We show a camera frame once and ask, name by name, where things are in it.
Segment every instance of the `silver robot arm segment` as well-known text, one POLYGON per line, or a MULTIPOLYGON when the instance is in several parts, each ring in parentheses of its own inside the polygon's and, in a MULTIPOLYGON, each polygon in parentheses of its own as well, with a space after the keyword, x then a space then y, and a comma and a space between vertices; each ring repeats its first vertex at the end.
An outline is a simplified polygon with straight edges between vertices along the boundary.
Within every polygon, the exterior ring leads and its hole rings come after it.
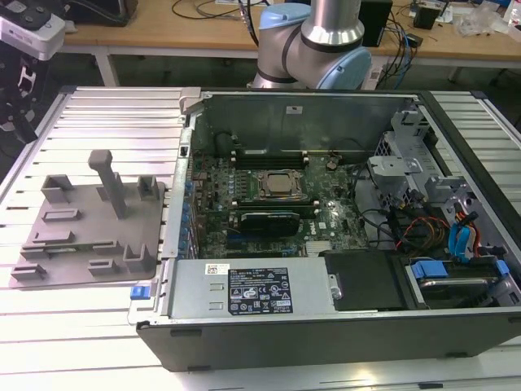
POLYGON ((356 89, 370 68, 361 0, 267 7, 260 18, 254 88, 356 89))

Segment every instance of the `table leg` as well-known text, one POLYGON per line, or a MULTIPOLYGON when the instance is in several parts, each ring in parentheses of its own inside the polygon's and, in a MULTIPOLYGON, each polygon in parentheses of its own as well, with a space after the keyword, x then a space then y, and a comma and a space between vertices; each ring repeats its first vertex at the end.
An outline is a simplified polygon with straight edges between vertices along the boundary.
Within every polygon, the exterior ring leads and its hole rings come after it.
POLYGON ((119 86, 120 81, 117 77, 116 68, 114 67, 114 63, 112 62, 112 57, 108 54, 107 50, 96 51, 94 53, 94 57, 96 58, 96 62, 98 63, 98 69, 101 73, 103 84, 106 87, 119 86))
POLYGON ((380 79, 383 69, 387 66, 389 58, 387 56, 376 55, 371 60, 371 68, 367 72, 366 79, 361 84, 363 90, 376 90, 376 85, 380 79))
POLYGON ((459 74, 461 73, 463 67, 454 67, 451 71, 450 71, 450 74, 449 74, 449 81, 451 83, 455 83, 456 81, 458 81, 458 76, 459 74))

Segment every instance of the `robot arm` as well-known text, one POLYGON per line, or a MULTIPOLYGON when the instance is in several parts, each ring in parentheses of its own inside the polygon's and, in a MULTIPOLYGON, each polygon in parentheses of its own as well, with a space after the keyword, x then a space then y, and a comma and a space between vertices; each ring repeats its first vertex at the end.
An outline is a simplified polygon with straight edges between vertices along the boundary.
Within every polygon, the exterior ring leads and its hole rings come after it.
POLYGON ((0 129, 14 132, 22 143, 37 138, 32 106, 64 36, 65 22, 45 7, 31 0, 0 0, 0 129))
POLYGON ((361 0, 267 7, 260 18, 255 88, 356 89, 370 68, 361 0))

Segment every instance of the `wire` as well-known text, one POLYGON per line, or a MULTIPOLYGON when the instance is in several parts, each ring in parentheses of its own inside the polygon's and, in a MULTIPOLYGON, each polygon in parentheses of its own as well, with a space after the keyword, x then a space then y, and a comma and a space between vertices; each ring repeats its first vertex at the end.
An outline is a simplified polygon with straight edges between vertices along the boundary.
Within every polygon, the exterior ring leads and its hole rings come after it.
POLYGON ((209 19, 223 19, 223 20, 237 20, 237 21, 242 19, 240 16, 237 16, 237 15, 217 15, 217 14, 213 14, 211 12, 206 12, 201 9, 202 6, 209 4, 210 2, 213 2, 213 0, 210 0, 208 2, 202 2, 197 7, 195 7, 195 10, 197 11, 197 13, 199 15, 205 16, 206 18, 209 18, 209 19))
MULTIPOLYGON (((183 14, 181 14, 181 13, 176 11, 177 5, 179 5, 179 3, 182 2, 182 1, 183 0, 176 0, 176 2, 172 5, 172 13, 174 15, 179 16, 180 18, 188 19, 188 20, 210 20, 210 19, 216 19, 216 18, 220 18, 220 17, 222 17, 224 15, 232 14, 232 13, 234 13, 234 12, 239 10, 238 8, 234 8, 233 10, 230 10, 230 11, 227 11, 227 12, 222 12, 220 14, 209 14, 209 16, 183 15, 183 14)), ((199 4, 198 7, 201 7, 201 6, 205 5, 205 4, 209 4, 210 2, 213 2, 213 0, 209 0, 209 1, 203 2, 203 3, 199 4)))
POLYGON ((250 35, 252 36, 252 40, 255 42, 255 46, 259 46, 259 38, 257 38, 257 34, 255 33, 255 26, 253 26, 252 19, 252 0, 247 0, 247 18, 250 22, 250 35))
POLYGON ((402 25, 396 21, 396 17, 392 12, 390 12, 389 15, 391 16, 389 22, 391 22, 394 27, 387 26, 386 30, 391 31, 396 36, 396 39, 398 40, 398 50, 393 61, 386 68, 385 72, 383 73, 383 76, 380 78, 376 86, 379 87, 382 84, 385 85, 389 78, 399 75, 399 78, 394 86, 394 89, 396 89, 400 86, 405 77, 405 74, 411 68, 412 61, 418 53, 418 48, 414 48, 413 51, 413 48, 410 47, 409 39, 407 38, 407 34, 405 33, 405 30, 403 29, 402 25), (400 58, 400 61, 397 65, 395 65, 398 58, 400 58))

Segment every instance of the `blue tab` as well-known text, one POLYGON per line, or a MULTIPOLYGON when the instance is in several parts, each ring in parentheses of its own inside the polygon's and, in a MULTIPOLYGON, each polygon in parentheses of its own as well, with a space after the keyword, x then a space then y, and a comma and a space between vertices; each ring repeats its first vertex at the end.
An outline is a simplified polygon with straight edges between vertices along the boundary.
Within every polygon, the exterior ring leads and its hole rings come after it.
POLYGON ((501 277, 505 277, 510 274, 510 269, 506 265, 506 262, 502 259, 498 259, 496 261, 496 267, 499 270, 499 274, 501 275, 501 277))
POLYGON ((411 268, 416 279, 439 279, 449 276, 443 261, 417 261, 411 268))
POLYGON ((130 300, 150 299, 150 287, 137 286, 130 289, 130 300))
POLYGON ((450 255, 456 255, 456 238, 458 236, 458 231, 459 231, 459 225, 457 223, 454 223, 451 227, 450 227, 450 232, 449 232, 449 243, 448 243, 448 247, 449 247, 449 252, 450 252, 450 255))
POLYGON ((458 241, 456 242, 455 256, 459 258, 462 263, 468 263, 469 258, 465 257, 466 244, 471 237, 471 229, 464 226, 459 232, 458 241))

